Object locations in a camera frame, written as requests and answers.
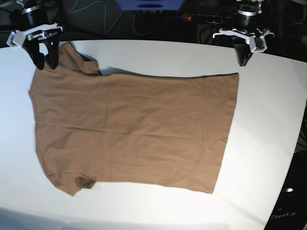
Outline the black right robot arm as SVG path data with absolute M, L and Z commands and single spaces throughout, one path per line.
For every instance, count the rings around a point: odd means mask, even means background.
M 38 69 L 42 70 L 45 64 L 55 69 L 64 28 L 48 22 L 47 9 L 41 0 L 27 0 L 20 13 L 23 22 L 18 24 L 19 29 L 10 32 L 6 44 L 25 50 Z

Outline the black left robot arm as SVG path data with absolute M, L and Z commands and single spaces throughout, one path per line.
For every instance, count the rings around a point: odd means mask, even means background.
M 212 35 L 229 36 L 239 65 L 244 67 L 254 53 L 263 53 L 267 50 L 266 36 L 275 36 L 269 28 L 259 29 L 256 19 L 261 10 L 260 0 L 241 0 L 236 7 L 234 21 L 222 26 L 218 32 Z

